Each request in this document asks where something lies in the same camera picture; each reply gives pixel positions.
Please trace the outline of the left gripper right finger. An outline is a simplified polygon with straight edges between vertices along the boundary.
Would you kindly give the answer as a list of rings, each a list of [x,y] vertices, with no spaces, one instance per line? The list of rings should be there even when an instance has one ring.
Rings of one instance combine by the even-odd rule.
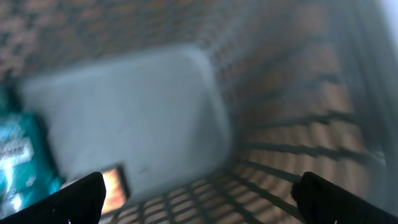
[[[341,187],[305,172],[291,190],[308,224],[397,224],[397,217]]]

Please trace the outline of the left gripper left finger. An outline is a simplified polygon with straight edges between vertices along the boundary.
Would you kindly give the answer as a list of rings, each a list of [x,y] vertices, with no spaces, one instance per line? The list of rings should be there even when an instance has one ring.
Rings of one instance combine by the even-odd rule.
[[[93,172],[1,220],[1,224],[98,224],[106,197],[103,175]]]

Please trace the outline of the teal mouthwash bottle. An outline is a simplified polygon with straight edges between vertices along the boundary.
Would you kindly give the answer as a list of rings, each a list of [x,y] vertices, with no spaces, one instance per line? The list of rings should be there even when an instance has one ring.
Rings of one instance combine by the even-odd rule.
[[[34,114],[23,112],[1,87],[1,218],[61,189],[61,178]]]

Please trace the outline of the orange small packet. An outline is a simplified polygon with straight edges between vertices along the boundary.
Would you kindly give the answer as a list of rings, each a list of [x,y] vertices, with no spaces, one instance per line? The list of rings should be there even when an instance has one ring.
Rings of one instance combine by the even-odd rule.
[[[100,172],[102,174],[106,187],[106,196],[104,199],[103,208],[101,210],[101,216],[107,217],[113,215],[119,209],[121,209],[130,198],[129,186],[126,181],[123,165],[121,163],[111,164],[109,166],[102,167],[99,170],[89,170],[87,172],[78,174],[74,176],[72,180],[67,180],[61,186],[61,189],[74,184],[76,181],[93,172]]]

